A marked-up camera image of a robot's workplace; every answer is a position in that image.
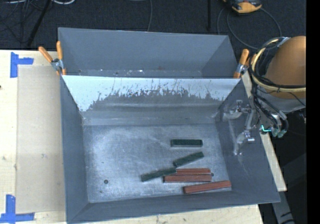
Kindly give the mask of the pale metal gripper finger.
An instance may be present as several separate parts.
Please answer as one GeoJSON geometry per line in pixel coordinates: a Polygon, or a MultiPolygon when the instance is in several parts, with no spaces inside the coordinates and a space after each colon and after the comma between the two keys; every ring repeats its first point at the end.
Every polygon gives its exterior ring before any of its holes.
{"type": "Polygon", "coordinates": [[[243,132],[241,132],[235,140],[235,146],[234,146],[234,154],[235,155],[240,155],[241,154],[241,148],[245,145],[245,144],[250,144],[250,143],[254,143],[255,142],[255,138],[252,136],[251,131],[250,130],[244,130],[243,132]]]}
{"type": "Polygon", "coordinates": [[[233,103],[226,103],[223,107],[222,120],[230,121],[238,119],[242,114],[251,112],[251,107],[247,104],[244,105],[240,99],[235,100],[233,103]]]}

